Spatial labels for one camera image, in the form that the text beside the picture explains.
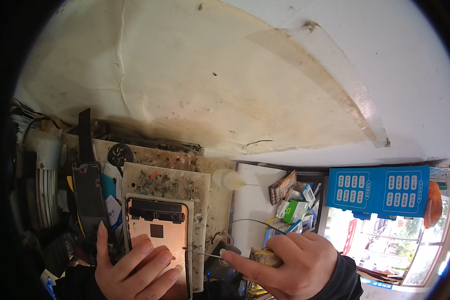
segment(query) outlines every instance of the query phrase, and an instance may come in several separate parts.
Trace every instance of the orange bag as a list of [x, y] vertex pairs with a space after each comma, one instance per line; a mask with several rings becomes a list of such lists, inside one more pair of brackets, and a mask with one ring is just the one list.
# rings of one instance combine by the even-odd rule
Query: orange bag
[[428, 186], [428, 199], [426, 201], [425, 217], [423, 224], [425, 228], [432, 228], [442, 216], [442, 194], [436, 182], [430, 181]]

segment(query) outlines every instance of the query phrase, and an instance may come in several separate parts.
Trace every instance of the white wall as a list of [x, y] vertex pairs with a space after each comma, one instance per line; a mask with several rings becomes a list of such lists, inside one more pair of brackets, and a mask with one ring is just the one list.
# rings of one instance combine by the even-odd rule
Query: white wall
[[[291, 166], [347, 166], [450, 158], [450, 58], [412, 1], [224, 2], [268, 24], [211, 0], [167, 1], [172, 8], [150, 1], [126, 1], [126, 5], [112, 0], [66, 2], [31, 52], [16, 96], [35, 109], [54, 113], [69, 122], [77, 119], [76, 113], [80, 110], [92, 107], [99, 117], [133, 121], [141, 130], [150, 131], [151, 136], [198, 142], [209, 148], [240, 154], [260, 153], [235, 157], [241, 160]], [[205, 3], [202, 11], [198, 11], [199, 3]], [[136, 5], [145, 4], [157, 7], [134, 9]], [[371, 141], [364, 141], [360, 132], [348, 137], [358, 126], [350, 127], [344, 118], [323, 109], [329, 106], [312, 106], [310, 101], [287, 102], [290, 100], [287, 85], [297, 91], [294, 95], [298, 100], [301, 95], [310, 96], [312, 90], [300, 90], [304, 87], [305, 75], [288, 65], [288, 61], [278, 59], [270, 51], [252, 48], [246, 38], [243, 44], [251, 47], [250, 51], [243, 52], [247, 56], [233, 55], [242, 48], [240, 43], [230, 46], [231, 42], [240, 41], [230, 38], [231, 33], [246, 31], [248, 34], [267, 28], [297, 30], [303, 28], [306, 21], [317, 22], [354, 66], [373, 99], [391, 147], [376, 148]], [[161, 31], [155, 30], [156, 25], [162, 26]], [[202, 35], [195, 34], [197, 31], [193, 29], [206, 31], [212, 25], [220, 30], [213, 31], [210, 38], [198, 39]], [[180, 35], [187, 28], [190, 34]], [[154, 42], [162, 39], [166, 46], [153, 47]], [[162, 55], [164, 50], [172, 52], [168, 56]], [[211, 70], [215, 70], [217, 64], [222, 73], [213, 76]], [[261, 70], [264, 66], [281, 71], [265, 72]], [[250, 81], [259, 77], [268, 81]], [[198, 83], [201, 89], [202, 83], [208, 87], [206, 92], [199, 91]], [[253, 107], [242, 101], [235, 107], [230, 99], [236, 98], [234, 93], [240, 88], [239, 96], [243, 99], [271, 95], [275, 98]], [[254, 95], [248, 95], [251, 89]], [[287, 105], [293, 108], [288, 109], [293, 117], [284, 113], [283, 108]], [[330, 129], [337, 124], [336, 130]], [[244, 146], [265, 139], [278, 143], [285, 136], [286, 142], [274, 145], [270, 150], [286, 147], [315, 149], [261, 153], [269, 150], [268, 142]]]
[[305, 20], [319, 23], [365, 83], [391, 142], [390, 148], [375, 148], [363, 141], [237, 159], [291, 166], [347, 166], [450, 158], [450, 58], [411, 1], [226, 2], [274, 27], [296, 28]]

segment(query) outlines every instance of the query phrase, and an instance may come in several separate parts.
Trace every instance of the hand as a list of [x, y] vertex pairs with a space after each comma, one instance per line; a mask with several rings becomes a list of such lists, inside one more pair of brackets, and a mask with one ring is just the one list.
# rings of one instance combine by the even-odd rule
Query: hand
[[283, 260], [273, 268], [232, 251], [222, 258], [243, 277], [262, 286], [278, 300], [310, 299], [320, 292], [335, 271], [337, 251], [324, 237], [312, 232], [290, 232], [270, 238], [267, 248]]
[[[152, 242], [146, 239], [133, 247], [115, 265], [112, 265], [108, 257], [107, 239], [107, 229], [101, 222], [97, 233], [95, 280], [108, 300], [158, 300], [177, 281], [182, 271], [180, 265], [158, 277], [160, 272], [172, 260], [172, 253], [168, 249], [162, 249], [150, 260], [150, 257], [154, 254], [153, 252], [156, 251], [154, 251]], [[148, 261], [135, 274], [129, 277], [133, 269], [144, 260]]]

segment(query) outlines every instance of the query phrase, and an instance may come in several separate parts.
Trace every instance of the wall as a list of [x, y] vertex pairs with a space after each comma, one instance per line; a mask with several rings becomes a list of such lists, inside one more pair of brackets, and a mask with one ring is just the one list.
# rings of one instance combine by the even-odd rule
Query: wall
[[[306, 50], [308, 36], [328, 35], [303, 25], [276, 30], [215, 0], [67, 1], [31, 51], [15, 97], [69, 123], [90, 107], [95, 118], [200, 144], [208, 156], [387, 144], [366, 89], [354, 101]], [[342, 77], [355, 78], [328, 39], [335, 63], [349, 66]], [[357, 81], [349, 86], [363, 87]]]
[[275, 27], [293, 28], [304, 20], [319, 23], [365, 83], [391, 143], [390, 148], [375, 148], [363, 141], [238, 159], [291, 166], [347, 166], [450, 158], [450, 58], [411, 1], [228, 3]]
[[[16, 96], [69, 122], [92, 107], [95, 117], [150, 136], [200, 143], [206, 155], [291, 166], [450, 158], [450, 58], [411, 1], [225, 2], [238, 9], [194, 0], [66, 2], [32, 51]], [[246, 38], [307, 21], [354, 67], [390, 147], [377, 148], [290, 60]], [[164, 46], [154, 45], [160, 39]], [[273, 142], [246, 146], [258, 140]]]

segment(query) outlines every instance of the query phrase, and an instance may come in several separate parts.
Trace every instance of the window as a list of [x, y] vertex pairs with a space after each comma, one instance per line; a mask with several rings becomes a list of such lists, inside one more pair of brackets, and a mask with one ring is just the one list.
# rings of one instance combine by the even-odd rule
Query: window
[[[401, 285], [424, 286], [442, 251], [450, 217], [450, 198], [442, 199], [443, 213], [438, 223], [429, 229], [422, 218], [396, 220], [378, 218], [354, 220], [350, 211], [329, 207], [324, 237], [338, 251], [346, 251], [357, 266], [371, 271], [386, 272], [401, 281]], [[354, 236], [349, 237], [349, 224], [354, 224]], [[346, 249], [349, 240], [351, 247]]]

